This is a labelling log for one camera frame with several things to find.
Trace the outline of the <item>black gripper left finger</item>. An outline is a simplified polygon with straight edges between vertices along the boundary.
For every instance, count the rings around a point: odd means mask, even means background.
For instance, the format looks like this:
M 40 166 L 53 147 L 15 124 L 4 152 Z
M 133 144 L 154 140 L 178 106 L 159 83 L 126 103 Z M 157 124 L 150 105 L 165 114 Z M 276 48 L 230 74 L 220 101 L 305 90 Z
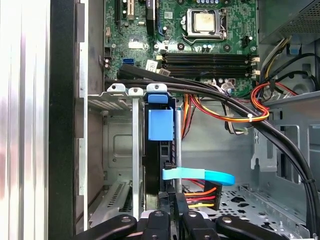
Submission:
M 79 233 L 74 240 L 169 240 L 171 238 L 170 206 L 144 211 L 137 220 L 128 214 L 114 216 Z

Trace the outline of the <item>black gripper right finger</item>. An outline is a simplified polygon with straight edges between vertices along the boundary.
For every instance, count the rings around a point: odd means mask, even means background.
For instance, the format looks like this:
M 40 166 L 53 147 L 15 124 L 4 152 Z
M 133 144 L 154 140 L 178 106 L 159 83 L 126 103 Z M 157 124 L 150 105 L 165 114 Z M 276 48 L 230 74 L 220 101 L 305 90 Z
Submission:
M 179 240 L 286 240 L 284 235 L 271 232 L 232 215 L 223 215 L 215 221 L 198 211 L 191 211 L 183 193 L 176 193 L 175 220 Z

